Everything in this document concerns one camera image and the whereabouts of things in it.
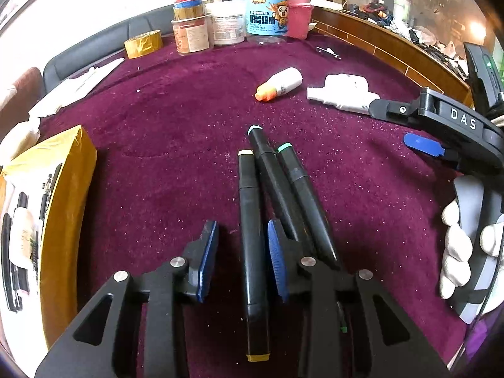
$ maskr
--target cartoon character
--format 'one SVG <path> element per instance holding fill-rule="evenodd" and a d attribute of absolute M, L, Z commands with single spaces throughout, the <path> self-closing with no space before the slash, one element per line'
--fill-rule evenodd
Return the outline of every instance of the cartoon character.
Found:
<path fill-rule="evenodd" d="M 289 19 L 288 19 L 289 6 L 287 3 L 287 0 L 280 1 L 279 3 L 276 3 L 276 4 L 270 3 L 268 10 L 272 11 L 271 16 L 276 21 L 278 21 L 278 28 L 279 29 L 282 29 L 283 27 L 287 26 L 287 23 L 289 21 Z"/>
<path fill-rule="evenodd" d="M 264 4 L 266 0 L 252 0 L 254 4 Z"/>

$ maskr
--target triangular cutout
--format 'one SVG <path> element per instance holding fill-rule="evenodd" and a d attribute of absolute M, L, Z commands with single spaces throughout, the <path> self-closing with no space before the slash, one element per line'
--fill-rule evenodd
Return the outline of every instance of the triangular cutout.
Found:
<path fill-rule="evenodd" d="M 381 336 L 386 346 L 408 341 L 410 334 L 394 312 L 379 295 L 373 296 L 376 314 L 380 322 Z"/>
<path fill-rule="evenodd" d="M 107 294 L 76 329 L 74 340 L 94 346 L 100 345 L 111 305 L 112 295 Z"/>

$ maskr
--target white wall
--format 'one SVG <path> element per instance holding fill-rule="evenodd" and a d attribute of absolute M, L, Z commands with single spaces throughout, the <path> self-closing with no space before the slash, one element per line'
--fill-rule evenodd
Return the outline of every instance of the white wall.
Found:
<path fill-rule="evenodd" d="M 0 37 L 0 87 L 96 32 L 172 0 L 37 0 Z"/>

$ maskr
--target silver screw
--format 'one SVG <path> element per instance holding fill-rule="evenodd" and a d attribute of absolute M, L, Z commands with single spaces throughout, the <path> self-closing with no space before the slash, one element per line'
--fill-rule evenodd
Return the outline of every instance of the silver screw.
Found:
<path fill-rule="evenodd" d="M 373 274 L 371 271 L 369 270 L 359 270 L 359 277 L 362 279 L 362 280 L 371 280 L 373 278 Z"/>
<path fill-rule="evenodd" d="M 301 264 L 305 267 L 313 267 L 317 263 L 313 257 L 306 256 L 301 259 Z"/>
<path fill-rule="evenodd" d="M 173 257 L 173 259 L 170 260 L 170 264 L 172 267 L 182 267 L 186 264 L 186 260 L 183 257 Z"/>
<path fill-rule="evenodd" d="M 124 270 L 118 271 L 114 274 L 114 280 L 119 282 L 119 281 L 124 281 L 128 278 L 128 273 L 125 272 Z"/>

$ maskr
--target plastic jar with blue label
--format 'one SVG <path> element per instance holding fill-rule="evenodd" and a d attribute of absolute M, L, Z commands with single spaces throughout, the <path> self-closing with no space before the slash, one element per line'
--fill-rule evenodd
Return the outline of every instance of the plastic jar with blue label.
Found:
<path fill-rule="evenodd" d="M 288 0 L 245 0 L 247 41 L 278 43 L 289 27 Z"/>

